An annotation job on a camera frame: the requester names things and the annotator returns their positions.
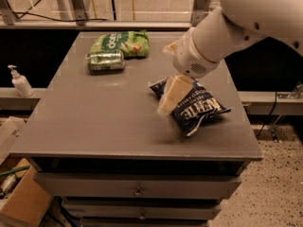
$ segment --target lotion bottle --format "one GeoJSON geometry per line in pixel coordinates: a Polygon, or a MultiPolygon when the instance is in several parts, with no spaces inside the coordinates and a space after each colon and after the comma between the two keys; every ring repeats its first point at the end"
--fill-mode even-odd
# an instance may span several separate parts
{"type": "Polygon", "coordinates": [[[15,65],[9,65],[8,68],[11,70],[11,75],[12,75],[12,84],[16,88],[17,92],[20,94],[22,97],[27,97],[31,96],[34,91],[32,87],[30,86],[27,78],[23,75],[20,75],[16,70],[17,66],[15,65]]]}

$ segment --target hand sanitizer bottle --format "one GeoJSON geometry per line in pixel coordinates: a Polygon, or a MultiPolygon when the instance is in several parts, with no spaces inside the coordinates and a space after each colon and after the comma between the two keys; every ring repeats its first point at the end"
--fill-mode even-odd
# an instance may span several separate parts
{"type": "Polygon", "coordinates": [[[31,96],[34,91],[32,87],[30,86],[27,78],[23,75],[20,75],[16,70],[17,66],[15,65],[9,65],[8,68],[11,70],[12,75],[12,84],[16,88],[17,92],[20,94],[20,96],[27,97],[31,96]]]}

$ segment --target table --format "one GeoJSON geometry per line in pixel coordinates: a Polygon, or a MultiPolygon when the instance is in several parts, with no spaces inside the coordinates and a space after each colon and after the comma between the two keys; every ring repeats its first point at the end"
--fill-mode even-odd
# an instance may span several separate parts
{"type": "Polygon", "coordinates": [[[262,159],[224,61],[200,79],[230,113],[191,137],[160,116],[148,82],[176,73],[162,48],[183,32],[149,32],[150,55],[123,71],[92,75],[85,55],[102,32],[81,32],[21,132],[11,155],[83,226],[207,226],[262,159]]]}

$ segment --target gray tabletop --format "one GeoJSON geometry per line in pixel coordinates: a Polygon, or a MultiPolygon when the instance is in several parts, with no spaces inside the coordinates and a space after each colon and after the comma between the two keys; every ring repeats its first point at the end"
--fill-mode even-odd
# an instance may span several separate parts
{"type": "Polygon", "coordinates": [[[191,137],[171,116],[157,114],[148,82],[174,75],[162,48],[183,32],[149,32],[150,55],[118,73],[92,76],[85,63],[100,32],[82,32],[47,88],[11,154],[26,157],[259,160],[261,151],[222,61],[200,82],[231,113],[204,123],[191,137]]]}

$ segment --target green can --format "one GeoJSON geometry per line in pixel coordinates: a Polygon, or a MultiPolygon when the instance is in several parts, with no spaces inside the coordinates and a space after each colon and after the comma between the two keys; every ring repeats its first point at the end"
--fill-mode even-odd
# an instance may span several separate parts
{"type": "Polygon", "coordinates": [[[90,71],[122,70],[125,66],[121,50],[95,51],[86,55],[87,67],[90,71]]]}

